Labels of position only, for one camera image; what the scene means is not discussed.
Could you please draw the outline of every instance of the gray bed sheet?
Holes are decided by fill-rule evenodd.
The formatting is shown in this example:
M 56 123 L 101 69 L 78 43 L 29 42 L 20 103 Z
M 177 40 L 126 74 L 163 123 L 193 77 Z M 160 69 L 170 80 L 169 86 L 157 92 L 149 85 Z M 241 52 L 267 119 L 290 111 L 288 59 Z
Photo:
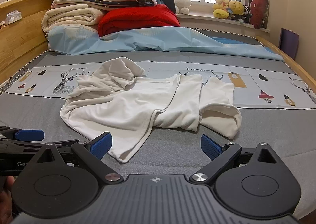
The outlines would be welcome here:
M 80 56 L 48 53 L 36 66 L 103 62 L 125 56 L 133 61 L 196 62 L 257 68 L 293 73 L 283 62 L 238 56 L 190 52 L 116 52 Z M 62 121 L 59 112 L 64 104 L 59 98 L 37 98 L 3 93 L 0 95 L 0 126 L 43 129 L 47 141 L 80 139 L 87 141 Z M 255 148 L 269 143 L 299 181 L 301 201 L 294 215 L 301 218 L 316 208 L 316 109 L 240 109 L 241 129 L 234 138 L 243 147 Z M 214 131 L 199 126 L 197 132 L 182 129 L 154 128 L 144 145 L 127 163 L 106 155 L 102 161 L 126 177 L 128 174 L 177 174 L 187 177 L 210 162 L 200 148 L 202 134 L 227 140 Z

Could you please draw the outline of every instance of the pillow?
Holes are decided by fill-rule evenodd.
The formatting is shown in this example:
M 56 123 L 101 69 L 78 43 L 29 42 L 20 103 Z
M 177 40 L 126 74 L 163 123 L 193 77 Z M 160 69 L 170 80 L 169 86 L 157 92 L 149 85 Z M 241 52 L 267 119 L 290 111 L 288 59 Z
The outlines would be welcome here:
M 155 7 L 125 7 L 108 12 L 99 22 L 99 36 L 150 27 L 180 27 L 176 15 L 165 5 Z
M 263 27 L 269 13 L 269 0 L 252 0 L 250 5 L 250 24 L 255 26 L 255 29 Z

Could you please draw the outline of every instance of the wooden bed frame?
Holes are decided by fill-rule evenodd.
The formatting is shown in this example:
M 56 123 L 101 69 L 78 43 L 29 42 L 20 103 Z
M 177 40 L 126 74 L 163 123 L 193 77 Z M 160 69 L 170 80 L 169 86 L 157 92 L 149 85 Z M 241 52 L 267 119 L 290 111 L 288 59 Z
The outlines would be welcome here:
M 10 79 L 20 68 L 39 54 L 47 50 L 47 40 L 42 31 L 41 22 L 44 14 L 51 8 L 53 0 L 12 0 L 0 4 L 0 21 L 14 10 L 22 14 L 22 19 L 0 29 L 0 84 Z M 271 42 L 256 37 L 262 44 L 283 56 L 286 64 L 292 68 L 316 93 L 316 81 L 298 63 Z M 309 216 L 304 223 L 310 222 Z

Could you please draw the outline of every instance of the beige blanket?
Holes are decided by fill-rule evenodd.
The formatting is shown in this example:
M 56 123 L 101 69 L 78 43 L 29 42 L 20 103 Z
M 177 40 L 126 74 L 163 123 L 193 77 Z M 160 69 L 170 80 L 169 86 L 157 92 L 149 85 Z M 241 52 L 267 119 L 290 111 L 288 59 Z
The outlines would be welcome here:
M 105 13 L 105 11 L 89 7 L 87 4 L 51 9 L 43 18 L 42 29 L 44 32 L 48 32 L 50 27 L 64 24 L 96 25 Z

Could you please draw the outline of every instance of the deer print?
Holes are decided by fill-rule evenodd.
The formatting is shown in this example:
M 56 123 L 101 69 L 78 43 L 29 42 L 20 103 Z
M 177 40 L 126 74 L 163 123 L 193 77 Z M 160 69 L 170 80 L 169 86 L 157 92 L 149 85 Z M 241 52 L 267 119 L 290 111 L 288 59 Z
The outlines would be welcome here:
M 301 88 L 300 86 L 294 84 L 294 81 L 297 80 L 297 81 L 301 81 L 303 84 L 304 84 L 304 81 L 302 79 L 292 79 L 290 78 L 290 80 L 292 82 L 290 82 L 293 86 L 297 87 L 297 88 L 300 88 L 302 91 L 304 91 L 306 94 L 308 94 L 308 96 L 311 98 L 311 100 L 316 104 L 316 97 L 314 97 L 312 94 L 311 94 L 311 90 L 306 86 L 304 85 L 305 88 Z
M 187 71 L 184 76 L 188 76 L 188 73 L 190 72 L 191 70 Z M 216 78 L 218 78 L 219 80 L 223 79 L 223 75 L 221 77 L 219 77 L 217 74 L 214 73 L 213 70 L 211 70 L 211 73 L 214 74 L 216 76 Z M 202 86 L 205 86 L 205 84 L 208 82 L 208 80 L 206 82 L 202 82 Z
M 65 86 L 65 85 L 66 85 L 67 82 L 69 82 L 69 81 L 73 80 L 74 78 L 76 78 L 78 73 L 76 73 L 75 75 L 72 75 L 70 77 L 67 77 L 68 74 L 66 74 L 66 73 L 68 73 L 68 72 L 70 72 L 70 70 L 65 72 L 65 73 L 61 73 L 61 77 L 62 77 L 61 83 L 59 83 L 56 86 L 56 88 L 53 90 L 53 94 L 67 95 L 67 94 L 71 93 L 74 90 L 74 88 L 75 88 L 74 86 Z M 83 69 L 83 72 L 80 73 L 79 75 L 83 75 L 83 74 L 85 74 L 85 70 L 84 69 Z

